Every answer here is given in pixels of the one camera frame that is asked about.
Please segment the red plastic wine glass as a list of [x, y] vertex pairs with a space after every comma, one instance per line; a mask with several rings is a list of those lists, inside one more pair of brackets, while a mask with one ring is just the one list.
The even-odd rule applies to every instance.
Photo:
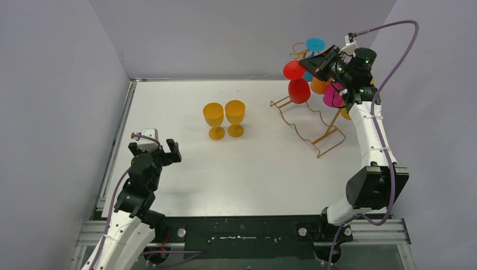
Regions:
[[283, 75], [289, 80], [288, 94], [295, 104], [307, 102], [311, 96], [310, 86], [303, 78], [307, 70], [299, 64], [298, 60], [292, 60], [283, 67]]

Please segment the yellow wine glass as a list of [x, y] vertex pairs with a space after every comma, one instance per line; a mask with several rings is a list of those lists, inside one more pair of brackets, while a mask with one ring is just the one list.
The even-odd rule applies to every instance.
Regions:
[[233, 138], [241, 137], [244, 128], [241, 125], [245, 117], [246, 106], [242, 101], [232, 100], [225, 105], [225, 113], [230, 126], [227, 129], [228, 134]]
[[225, 130], [222, 128], [224, 109], [219, 103], [212, 102], [204, 106], [203, 114], [207, 125], [210, 127], [209, 137], [219, 141], [224, 138]]
[[341, 116], [346, 120], [351, 120], [349, 113], [347, 112], [346, 107], [343, 107], [340, 111]]

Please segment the yellow wine glass front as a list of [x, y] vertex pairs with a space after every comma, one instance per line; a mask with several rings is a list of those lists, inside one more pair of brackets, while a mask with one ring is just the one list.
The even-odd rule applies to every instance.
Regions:
[[222, 128], [224, 109], [219, 103], [212, 102], [204, 106], [203, 114], [207, 125], [210, 127], [209, 137], [219, 141], [224, 138], [225, 130]]

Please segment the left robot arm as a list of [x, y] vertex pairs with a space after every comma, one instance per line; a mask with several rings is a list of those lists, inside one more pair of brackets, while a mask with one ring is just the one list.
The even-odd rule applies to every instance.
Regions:
[[150, 140], [152, 146], [144, 150], [136, 142], [128, 145], [133, 159], [114, 189], [104, 232], [83, 269], [131, 269], [151, 241], [165, 239], [165, 215], [150, 207], [163, 167], [182, 157], [175, 140], [166, 140], [169, 152]]

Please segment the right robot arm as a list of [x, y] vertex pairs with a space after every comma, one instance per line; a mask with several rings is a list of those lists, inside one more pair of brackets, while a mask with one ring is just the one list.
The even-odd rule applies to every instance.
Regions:
[[389, 216], [409, 179], [408, 169], [398, 164], [385, 135], [380, 92], [371, 82], [376, 57], [370, 48], [346, 53], [332, 46], [299, 61], [316, 79], [340, 85], [342, 108], [355, 127], [361, 151], [361, 169], [347, 181], [344, 198], [326, 208], [327, 219], [317, 225], [317, 235], [324, 241], [339, 234], [339, 224], [372, 210], [386, 209], [385, 216]]

